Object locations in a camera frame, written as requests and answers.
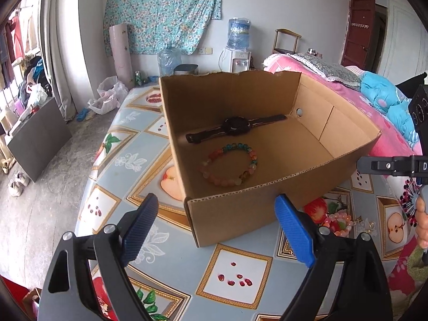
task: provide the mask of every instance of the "sneaker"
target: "sneaker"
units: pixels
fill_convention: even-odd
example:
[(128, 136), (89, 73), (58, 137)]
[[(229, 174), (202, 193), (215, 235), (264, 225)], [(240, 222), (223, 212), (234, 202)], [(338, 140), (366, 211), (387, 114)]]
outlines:
[(8, 167), (7, 161), (5, 159), (3, 159), (2, 162), (1, 162), (1, 169), (3, 170), (3, 172), (6, 175), (9, 173), (9, 167)]
[(8, 184), (9, 193), (12, 197), (19, 197), (24, 190), (22, 185), (19, 182), (10, 180)]
[(17, 172), (15, 174), (15, 181), (27, 187), (29, 184), (29, 177), (25, 175), (23, 172)]

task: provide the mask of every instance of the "blue gripper pad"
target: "blue gripper pad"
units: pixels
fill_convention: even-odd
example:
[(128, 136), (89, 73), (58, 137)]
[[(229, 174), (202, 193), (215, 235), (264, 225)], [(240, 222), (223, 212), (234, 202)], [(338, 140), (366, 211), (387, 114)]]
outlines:
[(275, 214), (299, 262), (315, 263), (313, 240), (303, 227), (294, 205), (283, 194), (275, 199)]
[(158, 199), (153, 194), (149, 194), (136, 210), (137, 216), (122, 240), (123, 252), (120, 256), (120, 262), (123, 267), (126, 267), (129, 262), (134, 261), (138, 256), (144, 240), (158, 215), (158, 209)]

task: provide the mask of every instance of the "floral tablecloth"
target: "floral tablecloth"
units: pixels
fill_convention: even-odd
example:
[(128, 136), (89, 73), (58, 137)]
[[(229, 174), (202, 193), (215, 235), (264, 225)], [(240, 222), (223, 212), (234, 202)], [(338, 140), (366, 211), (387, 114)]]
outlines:
[[(411, 218), (417, 194), (412, 181), (396, 181), (392, 189), (383, 176), (355, 172), (323, 197), (329, 208), (358, 219), (351, 238), (362, 231), (371, 234), (385, 271), (394, 269), (391, 286), (405, 272), (411, 249), (405, 243), (413, 235), (413, 223), (402, 207)], [(153, 320), (279, 319), (303, 281), (305, 265), (295, 259), (278, 222), (217, 245), (195, 246), (156, 86), (131, 90), (106, 132), (84, 191), (76, 235), (117, 223), (148, 193), (157, 195), (159, 215), (138, 258), (126, 270)], [(402, 231), (391, 236), (389, 228), (395, 225)], [(338, 263), (320, 318), (329, 312), (341, 271)], [(104, 314), (115, 319), (97, 266), (93, 279)], [(411, 289), (409, 285), (400, 293)]]

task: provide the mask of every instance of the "human hand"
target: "human hand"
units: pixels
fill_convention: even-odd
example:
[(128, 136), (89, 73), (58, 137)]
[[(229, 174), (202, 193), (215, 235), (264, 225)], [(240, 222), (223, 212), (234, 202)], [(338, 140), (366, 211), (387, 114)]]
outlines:
[(428, 247), (428, 215), (425, 213), (425, 202), (420, 196), (416, 199), (415, 217), (418, 222), (418, 226), (416, 227), (418, 244), (421, 248), (425, 249)]

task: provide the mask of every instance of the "watch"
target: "watch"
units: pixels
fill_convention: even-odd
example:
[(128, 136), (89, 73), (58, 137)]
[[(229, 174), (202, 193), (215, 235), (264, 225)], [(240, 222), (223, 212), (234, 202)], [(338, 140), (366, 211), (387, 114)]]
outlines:
[(208, 129), (194, 134), (186, 134), (186, 139), (191, 144), (199, 144), (203, 140), (207, 140), (216, 136), (231, 135), (238, 136), (248, 133), (251, 128), (262, 124), (269, 124), (286, 119), (285, 114), (277, 114), (275, 116), (246, 119), (244, 117), (227, 118), (223, 124), (217, 128)]

